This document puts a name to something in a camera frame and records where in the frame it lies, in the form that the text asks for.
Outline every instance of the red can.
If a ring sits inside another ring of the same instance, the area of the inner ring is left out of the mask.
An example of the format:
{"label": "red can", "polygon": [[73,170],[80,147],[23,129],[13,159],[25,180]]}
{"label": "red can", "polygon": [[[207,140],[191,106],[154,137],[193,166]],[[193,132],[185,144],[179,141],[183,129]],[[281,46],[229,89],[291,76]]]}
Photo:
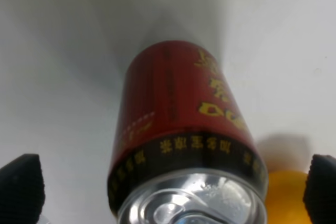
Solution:
{"label": "red can", "polygon": [[110,208],[120,215],[137,188],[177,171],[200,174],[195,169],[225,173],[265,196],[266,167],[214,57],[189,42],[161,42],[141,52],[126,75]]}

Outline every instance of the beverage can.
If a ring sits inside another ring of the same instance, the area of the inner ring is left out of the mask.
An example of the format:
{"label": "beverage can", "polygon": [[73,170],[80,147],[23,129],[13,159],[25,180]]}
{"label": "beverage can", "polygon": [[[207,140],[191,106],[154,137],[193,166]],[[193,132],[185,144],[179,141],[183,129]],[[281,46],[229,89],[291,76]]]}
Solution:
{"label": "beverage can", "polygon": [[264,224],[267,169],[215,58],[142,51],[124,84],[108,196],[118,223]]}

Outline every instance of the orange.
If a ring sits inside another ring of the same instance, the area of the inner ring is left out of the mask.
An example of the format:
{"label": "orange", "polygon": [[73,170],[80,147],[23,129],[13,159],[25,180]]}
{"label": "orange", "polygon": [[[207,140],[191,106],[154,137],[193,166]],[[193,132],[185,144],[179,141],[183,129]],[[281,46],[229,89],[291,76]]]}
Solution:
{"label": "orange", "polygon": [[307,174],[294,171],[270,173],[266,197],[268,224],[311,224],[303,203]]}

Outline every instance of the white surface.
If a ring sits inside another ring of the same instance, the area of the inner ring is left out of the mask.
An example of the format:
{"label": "white surface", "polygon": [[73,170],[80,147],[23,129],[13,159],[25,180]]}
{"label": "white surface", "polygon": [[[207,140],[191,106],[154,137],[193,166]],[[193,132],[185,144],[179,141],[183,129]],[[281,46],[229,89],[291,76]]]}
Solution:
{"label": "white surface", "polygon": [[114,223],[123,74],[162,39],[221,60],[257,141],[336,155],[335,17],[335,0],[0,0],[0,165],[41,155],[51,223]]}

